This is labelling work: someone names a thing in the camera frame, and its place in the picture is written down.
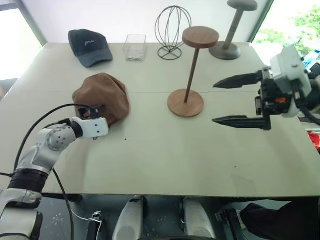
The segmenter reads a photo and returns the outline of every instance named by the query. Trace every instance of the white table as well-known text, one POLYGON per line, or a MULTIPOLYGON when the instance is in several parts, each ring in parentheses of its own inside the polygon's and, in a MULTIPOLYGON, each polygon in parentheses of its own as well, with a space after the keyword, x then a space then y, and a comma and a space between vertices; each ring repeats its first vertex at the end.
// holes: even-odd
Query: white table
MULTIPOLYGON (((123 44, 110 44, 113 62, 84 68, 68 44, 49 43, 0 102, 0 169, 11 172, 30 126, 49 110, 72 102, 85 78, 108 73, 128 90, 131 112, 109 135, 79 139, 61 155, 56 170, 68 193, 142 194, 217 197, 295 197, 320 195, 320 157, 297 118, 273 116, 272 130, 235 129, 212 122, 227 115, 256 116, 259 85, 213 89, 216 82, 263 67, 247 44, 234 61, 200 52, 192 89, 205 102, 194 118, 180 118, 167 107, 171 92, 185 88, 193 49, 183 46, 174 61, 158 57, 148 44, 144 62, 128 62, 123 44)), ((45 124, 72 117, 65 108, 45 124)), ((9 179, 0 177, 0 189, 9 179)), ((60 193, 53 174, 45 192, 60 193)))

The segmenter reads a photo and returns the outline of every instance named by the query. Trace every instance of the cap brim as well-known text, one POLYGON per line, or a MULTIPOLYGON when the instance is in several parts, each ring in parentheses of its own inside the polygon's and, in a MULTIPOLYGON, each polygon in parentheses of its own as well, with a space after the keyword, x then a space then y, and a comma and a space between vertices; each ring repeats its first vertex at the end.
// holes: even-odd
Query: cap brim
POLYGON ((91 52, 82 56, 78 56, 80 63, 85 67, 89 68, 92 65, 101 61, 111 61, 113 56, 109 48, 91 52))

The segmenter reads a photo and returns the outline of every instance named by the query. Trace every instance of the clear plastic box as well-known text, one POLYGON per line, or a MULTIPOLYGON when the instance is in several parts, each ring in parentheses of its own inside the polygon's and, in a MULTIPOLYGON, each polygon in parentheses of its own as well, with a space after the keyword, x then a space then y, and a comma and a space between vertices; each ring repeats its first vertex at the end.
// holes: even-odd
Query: clear plastic box
POLYGON ((145 59, 147 35, 129 34, 123 46, 124 57, 127 61, 143 61, 145 59))

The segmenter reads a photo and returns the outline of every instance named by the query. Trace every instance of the brown cloth hat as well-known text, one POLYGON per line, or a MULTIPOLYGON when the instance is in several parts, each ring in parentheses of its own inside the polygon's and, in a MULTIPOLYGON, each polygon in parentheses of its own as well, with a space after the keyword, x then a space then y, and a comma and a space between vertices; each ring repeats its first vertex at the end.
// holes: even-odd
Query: brown cloth hat
POLYGON ((72 99, 75 104, 104 105, 99 109, 99 115, 106 119, 109 127, 127 117, 130 110, 126 86, 106 73, 85 79, 72 99))

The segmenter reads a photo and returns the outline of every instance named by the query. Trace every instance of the white cable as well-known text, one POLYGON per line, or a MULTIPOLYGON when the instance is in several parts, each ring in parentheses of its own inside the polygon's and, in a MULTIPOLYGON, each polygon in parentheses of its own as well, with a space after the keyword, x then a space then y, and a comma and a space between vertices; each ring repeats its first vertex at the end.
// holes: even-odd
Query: white cable
POLYGON ((93 219, 93 218, 84 218, 84 217, 78 216, 72 209, 71 209, 71 212, 73 213, 73 215, 75 215, 77 218, 79 218, 79 219, 81 219, 81 220, 85 220, 85 221, 95 221, 95 222, 97 222, 97 223, 100 223, 100 224, 99 224, 99 227, 98 227, 98 232, 97 232, 96 238, 95 238, 95 240, 98 240, 98 236, 99 236, 100 228, 101 228, 101 225, 102 225, 102 221, 99 221, 99 220, 96 220, 96 219, 93 219))

